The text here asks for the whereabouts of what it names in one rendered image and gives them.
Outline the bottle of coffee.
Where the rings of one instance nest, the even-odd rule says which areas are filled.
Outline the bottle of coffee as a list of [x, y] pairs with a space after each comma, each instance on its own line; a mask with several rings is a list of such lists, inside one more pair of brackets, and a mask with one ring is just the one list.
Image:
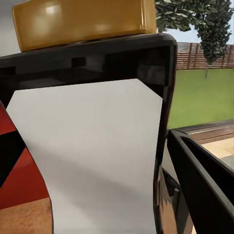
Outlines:
[[[177, 42], [154, 0], [29, 0], [0, 104], [50, 198], [52, 234], [178, 234], [162, 171]], [[15, 131], [14, 131], [15, 132]]]

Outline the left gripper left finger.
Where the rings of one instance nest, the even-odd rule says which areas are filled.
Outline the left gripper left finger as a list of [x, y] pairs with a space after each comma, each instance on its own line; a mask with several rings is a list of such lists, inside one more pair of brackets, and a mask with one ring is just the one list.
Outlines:
[[17, 131], [0, 135], [0, 188], [25, 149]]

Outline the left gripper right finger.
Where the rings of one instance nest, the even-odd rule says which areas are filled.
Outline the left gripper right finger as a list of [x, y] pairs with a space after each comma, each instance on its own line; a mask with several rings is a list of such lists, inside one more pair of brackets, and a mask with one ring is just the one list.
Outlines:
[[179, 131], [167, 148], [196, 234], [234, 234], [234, 170]]

